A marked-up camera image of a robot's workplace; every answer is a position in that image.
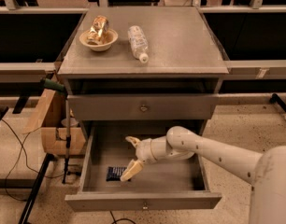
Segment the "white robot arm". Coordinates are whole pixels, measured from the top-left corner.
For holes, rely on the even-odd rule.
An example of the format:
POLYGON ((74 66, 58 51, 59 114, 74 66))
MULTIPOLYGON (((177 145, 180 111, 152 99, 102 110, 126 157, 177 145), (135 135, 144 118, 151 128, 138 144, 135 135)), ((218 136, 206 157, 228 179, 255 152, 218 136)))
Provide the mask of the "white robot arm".
POLYGON ((165 136, 140 140, 126 138, 136 149, 121 181, 160 160, 187 159, 198 154, 251 184, 249 224, 286 224, 286 146, 261 154, 230 146, 174 126, 165 136))

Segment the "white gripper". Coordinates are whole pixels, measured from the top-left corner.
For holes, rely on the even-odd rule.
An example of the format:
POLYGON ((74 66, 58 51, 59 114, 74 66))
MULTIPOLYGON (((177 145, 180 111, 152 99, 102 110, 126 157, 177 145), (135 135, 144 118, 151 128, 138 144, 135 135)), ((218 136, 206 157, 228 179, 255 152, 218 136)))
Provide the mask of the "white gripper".
POLYGON ((137 160, 131 160, 127 168, 123 171, 120 181, 128 181, 134 175, 138 174, 144 167, 143 164, 152 164, 156 160, 151 151, 151 139, 139 140, 133 136, 126 136, 125 140, 132 144, 136 149, 137 160))

